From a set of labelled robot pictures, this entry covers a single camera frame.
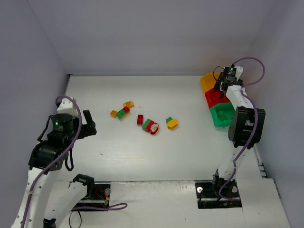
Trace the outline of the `red long lego brick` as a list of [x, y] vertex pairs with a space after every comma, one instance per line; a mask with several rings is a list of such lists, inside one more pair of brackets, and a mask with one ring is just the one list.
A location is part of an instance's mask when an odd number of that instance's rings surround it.
[[143, 125], [143, 115], [142, 114], [137, 115], [137, 125], [138, 126]]

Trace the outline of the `red sloped lego brick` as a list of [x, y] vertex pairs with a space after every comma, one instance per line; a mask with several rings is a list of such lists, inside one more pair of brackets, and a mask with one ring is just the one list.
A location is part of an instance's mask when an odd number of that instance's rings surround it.
[[213, 90], [209, 97], [211, 101], [218, 101], [224, 97], [224, 93], [222, 91]]

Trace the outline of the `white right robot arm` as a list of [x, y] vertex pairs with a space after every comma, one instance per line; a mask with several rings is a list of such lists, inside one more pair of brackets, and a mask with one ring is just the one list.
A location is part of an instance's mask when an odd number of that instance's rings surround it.
[[212, 185], [219, 195], [230, 190], [246, 153], [261, 140], [266, 112], [259, 109], [246, 94], [240, 76], [243, 68], [232, 64], [220, 73], [214, 88], [230, 100], [235, 112], [228, 129], [234, 150], [227, 165], [217, 169]]

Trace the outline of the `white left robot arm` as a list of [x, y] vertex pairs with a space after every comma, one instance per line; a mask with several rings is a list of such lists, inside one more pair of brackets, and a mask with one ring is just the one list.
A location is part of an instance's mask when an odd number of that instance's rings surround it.
[[38, 137], [34, 147], [28, 170], [28, 180], [17, 217], [12, 224], [14, 228], [58, 228], [65, 216], [82, 199], [92, 195], [95, 180], [93, 177], [78, 174], [67, 193], [59, 198], [54, 207], [47, 211], [47, 203], [63, 166], [70, 170], [67, 159], [77, 139], [84, 139], [97, 134], [95, 122], [89, 110], [83, 111], [86, 124], [82, 124], [81, 115], [70, 111], [51, 115], [48, 123], [52, 123], [52, 131], [42, 139], [44, 132]]

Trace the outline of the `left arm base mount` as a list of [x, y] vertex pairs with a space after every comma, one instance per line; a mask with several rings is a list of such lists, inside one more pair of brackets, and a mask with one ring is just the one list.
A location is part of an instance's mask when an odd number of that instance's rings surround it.
[[78, 201], [75, 208], [83, 212], [100, 212], [100, 209], [109, 207], [111, 183], [109, 182], [95, 182], [92, 190], [87, 191], [87, 186], [80, 183], [81, 187], [85, 188], [86, 195]]

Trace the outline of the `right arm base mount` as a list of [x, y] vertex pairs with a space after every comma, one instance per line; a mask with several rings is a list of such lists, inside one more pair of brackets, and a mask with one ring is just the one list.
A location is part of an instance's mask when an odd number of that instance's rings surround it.
[[211, 181], [195, 182], [198, 209], [230, 209], [241, 208], [242, 202], [235, 181], [227, 185], [219, 195], [220, 187], [212, 189]]

